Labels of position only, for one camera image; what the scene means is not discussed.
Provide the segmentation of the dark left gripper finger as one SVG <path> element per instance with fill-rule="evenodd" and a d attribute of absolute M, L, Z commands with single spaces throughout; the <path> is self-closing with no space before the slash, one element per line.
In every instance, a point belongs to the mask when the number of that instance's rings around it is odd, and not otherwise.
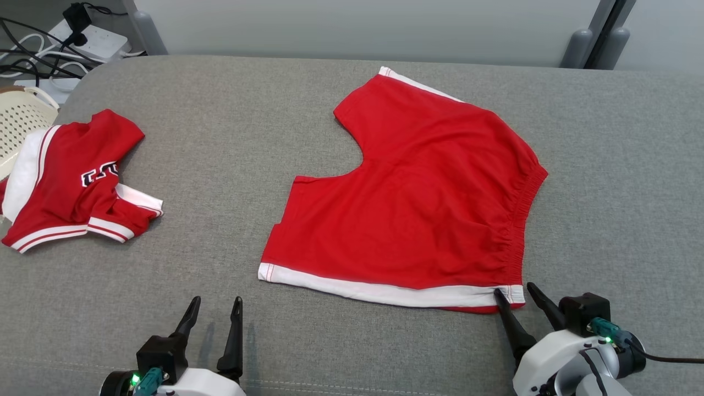
<path fill-rule="evenodd" d="M 218 359 L 218 374 L 240 382 L 243 375 L 243 299 L 235 298 L 230 314 L 230 329 L 227 336 L 224 354 Z"/>
<path fill-rule="evenodd" d="M 183 337 L 187 339 L 190 331 L 195 326 L 201 306 L 201 296 L 194 296 L 187 307 L 183 318 L 179 321 L 176 329 L 172 333 L 173 337 Z"/>

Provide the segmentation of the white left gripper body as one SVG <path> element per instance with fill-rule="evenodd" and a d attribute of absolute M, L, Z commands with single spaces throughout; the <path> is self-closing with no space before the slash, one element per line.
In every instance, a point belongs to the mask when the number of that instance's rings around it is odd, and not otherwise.
<path fill-rule="evenodd" d="M 232 381 L 204 368 L 187 368 L 174 385 L 162 384 L 157 395 L 240 395 L 246 393 Z"/>

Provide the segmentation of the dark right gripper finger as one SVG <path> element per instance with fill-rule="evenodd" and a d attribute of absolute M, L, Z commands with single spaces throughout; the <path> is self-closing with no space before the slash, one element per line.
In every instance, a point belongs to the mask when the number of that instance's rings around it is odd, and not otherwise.
<path fill-rule="evenodd" d="M 526 290 L 530 293 L 536 306 L 538 306 L 538 308 L 546 314 L 546 317 L 548 318 L 548 321 L 554 331 L 565 330 L 565 315 L 560 310 L 558 304 L 548 298 L 548 296 L 543 293 L 543 291 L 533 282 L 528 282 L 526 284 Z"/>
<path fill-rule="evenodd" d="M 520 324 L 520 321 L 512 313 L 510 303 L 503 292 L 495 289 L 493 292 L 496 306 L 500 315 L 501 323 L 508 338 L 513 358 L 520 362 L 527 353 L 537 343 L 535 337 L 528 334 Z"/>

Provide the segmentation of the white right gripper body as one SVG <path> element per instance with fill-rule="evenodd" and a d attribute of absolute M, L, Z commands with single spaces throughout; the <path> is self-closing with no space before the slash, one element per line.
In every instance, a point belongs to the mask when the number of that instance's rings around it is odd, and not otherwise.
<path fill-rule="evenodd" d="M 549 333 L 523 354 L 513 378 L 517 395 L 537 395 L 539 388 L 554 378 L 557 393 L 576 391 L 578 382 L 592 373 L 579 354 L 585 350 L 601 375 L 618 377 L 619 359 L 605 338 L 583 338 L 569 330 Z"/>

